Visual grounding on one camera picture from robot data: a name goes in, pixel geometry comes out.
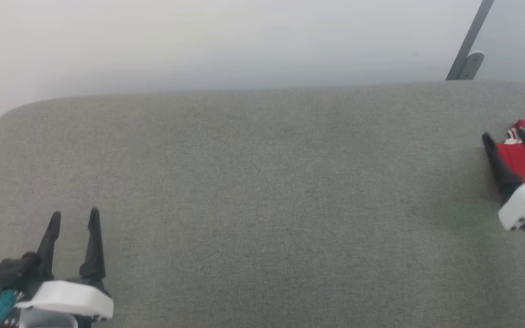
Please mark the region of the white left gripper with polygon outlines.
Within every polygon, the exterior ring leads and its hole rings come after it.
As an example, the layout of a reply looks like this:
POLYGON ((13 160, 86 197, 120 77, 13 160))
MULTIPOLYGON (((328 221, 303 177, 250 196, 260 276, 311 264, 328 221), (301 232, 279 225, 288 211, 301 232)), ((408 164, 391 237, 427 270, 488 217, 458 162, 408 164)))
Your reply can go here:
POLYGON ((54 248, 60 235, 61 213, 52 214, 37 254, 38 276, 21 283, 27 298, 16 304, 20 328, 89 328, 93 323, 113 319, 114 300, 104 286, 106 276, 100 212, 90 211, 89 241, 80 277, 54 279, 54 248))

